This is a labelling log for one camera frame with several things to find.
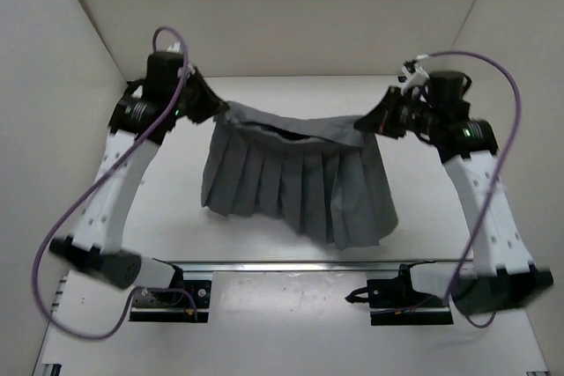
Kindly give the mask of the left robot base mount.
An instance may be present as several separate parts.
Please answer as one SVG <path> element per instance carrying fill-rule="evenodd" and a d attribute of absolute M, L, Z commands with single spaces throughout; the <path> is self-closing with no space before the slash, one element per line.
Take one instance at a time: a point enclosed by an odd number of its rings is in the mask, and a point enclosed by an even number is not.
<path fill-rule="evenodd" d="M 212 296 L 212 273 L 185 272 L 175 287 L 181 291 L 147 289 L 131 300 L 129 321 L 206 323 Z"/>

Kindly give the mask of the grey pleated skirt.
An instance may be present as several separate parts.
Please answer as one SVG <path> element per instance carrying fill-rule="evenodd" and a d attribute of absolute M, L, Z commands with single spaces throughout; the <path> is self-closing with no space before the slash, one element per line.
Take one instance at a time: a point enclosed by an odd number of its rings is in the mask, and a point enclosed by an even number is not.
<path fill-rule="evenodd" d="M 398 216 L 377 138 L 355 129 L 357 119 L 296 119 L 229 102 L 213 119 L 202 206 L 281 219 L 339 250 L 379 245 Z"/>

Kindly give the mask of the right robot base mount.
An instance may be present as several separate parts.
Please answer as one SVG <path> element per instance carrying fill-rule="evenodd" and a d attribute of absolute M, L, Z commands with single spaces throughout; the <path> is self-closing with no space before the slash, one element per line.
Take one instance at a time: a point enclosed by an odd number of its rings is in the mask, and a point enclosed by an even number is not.
<path fill-rule="evenodd" d="M 449 306 L 437 296 L 416 291 L 411 269 L 401 264 L 393 278 L 372 277 L 364 287 L 351 291 L 349 304 L 368 304 L 372 326 L 448 326 L 454 323 Z"/>

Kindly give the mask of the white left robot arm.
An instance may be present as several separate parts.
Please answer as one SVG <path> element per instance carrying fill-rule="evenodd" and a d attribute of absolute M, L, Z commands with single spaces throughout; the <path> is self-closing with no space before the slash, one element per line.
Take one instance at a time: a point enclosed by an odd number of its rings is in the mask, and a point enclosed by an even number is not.
<path fill-rule="evenodd" d="M 171 73 L 149 66 L 133 82 L 110 118 L 106 147 L 94 188 L 79 201 L 78 220 L 69 234 L 50 241 L 48 251 L 77 272 L 116 289 L 153 289 L 166 304 L 184 293 L 182 271 L 170 262 L 143 256 L 122 246 L 131 205 L 145 171 L 176 122 L 186 117 L 202 123 L 225 102 L 190 65 L 179 86 L 182 68 Z"/>

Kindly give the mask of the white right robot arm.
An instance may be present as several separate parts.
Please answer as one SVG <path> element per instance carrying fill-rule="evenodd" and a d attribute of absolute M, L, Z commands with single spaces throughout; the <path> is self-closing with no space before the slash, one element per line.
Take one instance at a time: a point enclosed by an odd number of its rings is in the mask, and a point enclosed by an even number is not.
<path fill-rule="evenodd" d="M 500 172 L 504 155 L 491 125 L 473 120 L 460 96 L 412 97 L 391 86 L 379 104 L 355 122 L 360 131 L 393 139 L 412 132 L 433 146 L 451 179 L 471 234 L 452 271 L 437 263 L 403 265 L 395 284 L 399 302 L 417 305 L 427 294 L 472 316 L 524 308 L 553 286 L 549 269 L 540 269 L 523 243 Z"/>

